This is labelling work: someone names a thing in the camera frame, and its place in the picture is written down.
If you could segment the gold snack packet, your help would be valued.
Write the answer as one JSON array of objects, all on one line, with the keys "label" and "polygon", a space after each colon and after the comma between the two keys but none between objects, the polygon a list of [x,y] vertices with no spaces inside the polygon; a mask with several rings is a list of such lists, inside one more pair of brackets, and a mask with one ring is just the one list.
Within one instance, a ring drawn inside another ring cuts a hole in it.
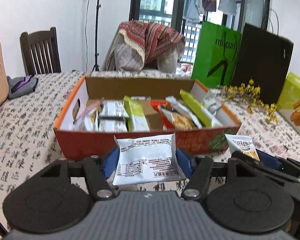
[{"label": "gold snack packet", "polygon": [[260,161],[251,137],[232,134],[225,134],[225,137],[231,153],[240,151],[257,161]]}]

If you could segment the white grey snack packet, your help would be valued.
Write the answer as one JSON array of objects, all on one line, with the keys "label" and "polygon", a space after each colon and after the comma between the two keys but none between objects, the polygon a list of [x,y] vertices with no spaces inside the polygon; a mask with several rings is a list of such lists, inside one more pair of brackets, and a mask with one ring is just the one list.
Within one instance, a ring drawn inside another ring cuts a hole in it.
[{"label": "white grey snack packet", "polygon": [[175,134],[117,139],[119,160],[113,185],[185,180],[177,162]]}]

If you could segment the green white snack packet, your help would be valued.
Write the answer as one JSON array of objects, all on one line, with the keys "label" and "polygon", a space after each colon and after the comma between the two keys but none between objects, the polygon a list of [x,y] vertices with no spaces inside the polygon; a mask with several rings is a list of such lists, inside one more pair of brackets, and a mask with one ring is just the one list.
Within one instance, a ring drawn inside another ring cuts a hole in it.
[{"label": "green white snack packet", "polygon": [[128,118],[128,129],[130,132],[149,132],[149,126],[143,113],[142,106],[134,99],[125,96],[123,103],[126,112],[129,115]]}]

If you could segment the lime green snack packet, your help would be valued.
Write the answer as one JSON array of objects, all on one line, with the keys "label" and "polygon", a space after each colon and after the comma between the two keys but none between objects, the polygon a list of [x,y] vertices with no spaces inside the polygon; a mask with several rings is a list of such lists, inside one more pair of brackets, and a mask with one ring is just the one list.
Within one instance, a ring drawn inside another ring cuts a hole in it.
[{"label": "lime green snack packet", "polygon": [[198,102],[192,94],[181,89],[180,96],[187,107],[206,127],[216,127],[220,125],[219,121],[210,113],[210,111],[203,107],[202,103]]}]

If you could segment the red snack packet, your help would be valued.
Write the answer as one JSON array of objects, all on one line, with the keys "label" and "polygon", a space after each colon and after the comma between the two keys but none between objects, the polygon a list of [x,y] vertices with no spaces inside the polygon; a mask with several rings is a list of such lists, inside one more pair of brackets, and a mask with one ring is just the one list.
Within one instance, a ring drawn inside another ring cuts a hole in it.
[{"label": "red snack packet", "polygon": [[150,101],[151,107],[161,114],[161,121],[165,129],[174,129],[173,121],[171,120],[172,107],[167,101]]}]

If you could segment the white cracker snack packet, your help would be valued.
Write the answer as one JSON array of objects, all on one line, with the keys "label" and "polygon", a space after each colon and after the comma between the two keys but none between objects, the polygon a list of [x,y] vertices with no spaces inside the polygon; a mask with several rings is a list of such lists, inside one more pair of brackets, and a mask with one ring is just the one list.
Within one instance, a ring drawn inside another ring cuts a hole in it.
[{"label": "white cracker snack packet", "polygon": [[166,101],[169,102],[172,107],[171,120],[173,121],[175,129],[185,131],[203,128],[203,125],[196,115],[175,97],[168,96],[166,97]]}]

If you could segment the white label-back snack packet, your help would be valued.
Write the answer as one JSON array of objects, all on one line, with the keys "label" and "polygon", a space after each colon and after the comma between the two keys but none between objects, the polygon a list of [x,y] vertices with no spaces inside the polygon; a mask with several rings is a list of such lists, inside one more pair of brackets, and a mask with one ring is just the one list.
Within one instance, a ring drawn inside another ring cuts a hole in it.
[{"label": "white label-back snack packet", "polygon": [[105,100],[101,104],[98,114],[98,131],[117,133],[127,132],[126,121],[129,115],[124,107],[123,101]]}]

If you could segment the orange cardboard pumpkin box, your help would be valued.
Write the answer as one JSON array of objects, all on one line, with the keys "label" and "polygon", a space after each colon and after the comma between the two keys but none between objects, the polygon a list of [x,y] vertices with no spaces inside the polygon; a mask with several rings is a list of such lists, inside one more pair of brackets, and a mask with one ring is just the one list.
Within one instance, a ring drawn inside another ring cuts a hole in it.
[{"label": "orange cardboard pumpkin box", "polygon": [[173,134],[191,154],[224,151],[239,119],[224,105],[202,105],[208,88],[198,80],[82,77],[54,124],[64,156],[103,156],[117,139]]}]

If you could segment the lime green snack box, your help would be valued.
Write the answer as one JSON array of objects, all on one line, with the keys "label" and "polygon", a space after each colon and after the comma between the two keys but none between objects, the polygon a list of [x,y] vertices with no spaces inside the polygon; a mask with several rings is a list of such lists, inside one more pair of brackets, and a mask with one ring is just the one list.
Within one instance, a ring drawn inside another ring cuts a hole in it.
[{"label": "lime green snack box", "polygon": [[277,102],[279,113],[300,134],[300,77],[290,72]]}]

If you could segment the yellow dried flower branch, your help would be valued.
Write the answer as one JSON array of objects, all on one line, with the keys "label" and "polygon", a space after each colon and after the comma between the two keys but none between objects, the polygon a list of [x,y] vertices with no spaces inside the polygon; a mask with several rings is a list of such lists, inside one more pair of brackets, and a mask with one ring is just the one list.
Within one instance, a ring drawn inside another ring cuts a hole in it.
[{"label": "yellow dried flower branch", "polygon": [[253,114],[255,111],[266,116],[267,123],[278,122],[277,105],[275,103],[264,103],[261,100],[261,88],[256,86],[253,79],[247,84],[241,83],[240,86],[218,85],[219,95],[227,101],[238,103],[244,107],[247,113]]}]

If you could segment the studio light on stand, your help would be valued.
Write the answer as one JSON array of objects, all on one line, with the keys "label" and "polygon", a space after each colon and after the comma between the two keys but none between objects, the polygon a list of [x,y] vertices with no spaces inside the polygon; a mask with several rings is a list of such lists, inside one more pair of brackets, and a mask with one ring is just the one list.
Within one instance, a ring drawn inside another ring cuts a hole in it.
[{"label": "studio light on stand", "polygon": [[[90,0],[87,0],[87,7],[86,7],[86,13],[85,13],[85,46],[86,46],[86,64],[85,68],[88,70],[88,36],[87,36],[87,24],[88,24],[88,12],[89,12],[89,5],[90,5]],[[94,64],[91,72],[99,71],[100,66],[98,64],[98,19],[99,19],[99,11],[101,8],[100,0],[96,0],[96,12],[95,12],[95,39],[94,39],[94,45],[95,45],[95,50],[94,50]]]}]

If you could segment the black paper bag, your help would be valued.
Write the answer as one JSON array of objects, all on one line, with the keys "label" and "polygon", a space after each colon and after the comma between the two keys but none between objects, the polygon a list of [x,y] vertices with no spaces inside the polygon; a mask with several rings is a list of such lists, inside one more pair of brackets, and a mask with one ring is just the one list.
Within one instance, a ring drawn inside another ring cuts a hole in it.
[{"label": "black paper bag", "polygon": [[260,28],[245,24],[231,85],[239,87],[253,80],[260,87],[261,101],[270,105],[278,102],[294,43],[266,30],[268,15],[264,13]]}]

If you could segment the grey purple folded cloth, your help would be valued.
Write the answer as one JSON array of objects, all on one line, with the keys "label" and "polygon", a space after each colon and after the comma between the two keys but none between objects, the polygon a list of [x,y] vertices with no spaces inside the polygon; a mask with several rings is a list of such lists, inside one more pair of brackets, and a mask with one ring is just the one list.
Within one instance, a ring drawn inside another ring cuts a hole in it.
[{"label": "grey purple folded cloth", "polygon": [[35,91],[39,79],[34,76],[24,76],[11,78],[7,76],[9,87],[8,99],[16,99],[21,96],[28,95]]}]

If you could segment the chair with red patterned blanket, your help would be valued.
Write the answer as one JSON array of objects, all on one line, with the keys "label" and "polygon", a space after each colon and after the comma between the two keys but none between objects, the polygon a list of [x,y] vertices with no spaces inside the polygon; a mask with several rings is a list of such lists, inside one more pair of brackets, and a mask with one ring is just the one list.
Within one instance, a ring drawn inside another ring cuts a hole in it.
[{"label": "chair with red patterned blanket", "polygon": [[140,72],[144,68],[175,73],[185,51],[185,37],[163,24],[121,22],[102,64],[105,71]]}]

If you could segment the dark wooden chair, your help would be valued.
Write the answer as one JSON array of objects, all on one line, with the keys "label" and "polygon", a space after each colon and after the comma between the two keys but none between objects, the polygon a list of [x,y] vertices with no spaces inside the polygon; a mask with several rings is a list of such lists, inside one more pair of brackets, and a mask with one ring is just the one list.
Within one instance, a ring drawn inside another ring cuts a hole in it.
[{"label": "dark wooden chair", "polygon": [[23,32],[19,41],[26,75],[62,72],[55,27],[30,34]]}]

